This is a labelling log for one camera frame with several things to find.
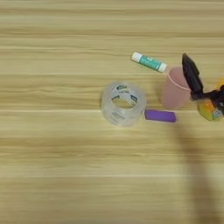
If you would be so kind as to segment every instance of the eraser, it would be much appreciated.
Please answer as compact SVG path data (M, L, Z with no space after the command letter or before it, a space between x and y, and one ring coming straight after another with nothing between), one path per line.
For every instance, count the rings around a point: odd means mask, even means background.
M175 113L169 111L146 109L144 115L146 120L166 123L175 123L177 121Z

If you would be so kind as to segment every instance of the wood grain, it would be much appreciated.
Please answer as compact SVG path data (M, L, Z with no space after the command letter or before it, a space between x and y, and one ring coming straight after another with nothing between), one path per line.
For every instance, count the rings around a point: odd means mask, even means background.
M175 124L120 128L103 89L129 81L163 109L166 75L189 53L207 89L223 77L224 3L0 0L0 223L224 222L223 121L194 102Z

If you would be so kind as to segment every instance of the glue stick cap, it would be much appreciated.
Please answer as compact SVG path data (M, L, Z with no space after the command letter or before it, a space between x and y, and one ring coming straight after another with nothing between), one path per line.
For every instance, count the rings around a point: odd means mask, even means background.
M137 63L139 63L139 61L142 57L143 57L143 55L139 52L134 52L132 55L132 59Z
M166 65L165 63L162 63L161 66L160 66L160 68L158 69L158 71L159 71L160 73L163 73L163 72L165 71L166 68L167 68L167 65Z

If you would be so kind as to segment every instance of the pink cup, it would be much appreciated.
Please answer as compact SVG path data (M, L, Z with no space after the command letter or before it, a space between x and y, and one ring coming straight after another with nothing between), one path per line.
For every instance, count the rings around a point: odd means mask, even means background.
M164 84L162 103L167 109L180 109L191 98L191 90L188 87L182 67L174 67Z

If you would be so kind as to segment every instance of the clear tape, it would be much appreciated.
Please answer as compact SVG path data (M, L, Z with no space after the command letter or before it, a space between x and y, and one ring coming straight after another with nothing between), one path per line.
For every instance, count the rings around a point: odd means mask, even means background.
M113 100L120 98L128 102L132 108L120 108ZM101 102L104 117L115 125L133 125L146 108L146 97L138 87L128 82L114 82L106 87Z

